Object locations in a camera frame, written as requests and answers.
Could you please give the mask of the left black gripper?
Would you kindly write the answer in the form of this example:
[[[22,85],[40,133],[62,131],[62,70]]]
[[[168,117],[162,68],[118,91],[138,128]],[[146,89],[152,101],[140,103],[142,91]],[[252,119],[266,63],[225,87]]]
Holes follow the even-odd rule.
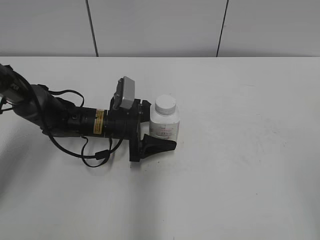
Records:
[[[129,141],[129,161],[139,162],[155,154],[174,151],[177,142],[160,139],[145,134],[141,140],[141,123],[150,121],[151,103],[147,100],[135,99],[132,107],[127,110],[113,109],[114,99],[110,101],[110,109],[107,112],[105,137],[118,139],[118,143],[111,148],[115,152],[124,140]]]

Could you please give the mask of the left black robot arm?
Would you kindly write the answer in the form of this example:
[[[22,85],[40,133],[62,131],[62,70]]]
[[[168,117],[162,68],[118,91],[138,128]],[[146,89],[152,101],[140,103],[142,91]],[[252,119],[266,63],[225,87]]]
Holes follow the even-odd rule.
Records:
[[[84,164],[97,160],[98,167],[108,162],[124,140],[129,141],[129,160],[139,162],[152,155],[175,150],[174,140],[141,136],[141,124],[149,122],[151,103],[135,97],[135,81],[124,76],[117,82],[109,109],[76,106],[60,95],[79,92],[71,89],[51,91],[42,84],[30,84],[10,65],[0,67],[0,104],[10,104],[9,110],[40,127],[62,152],[80,158]],[[77,154],[62,147],[56,138],[106,138],[108,149],[93,155]]]

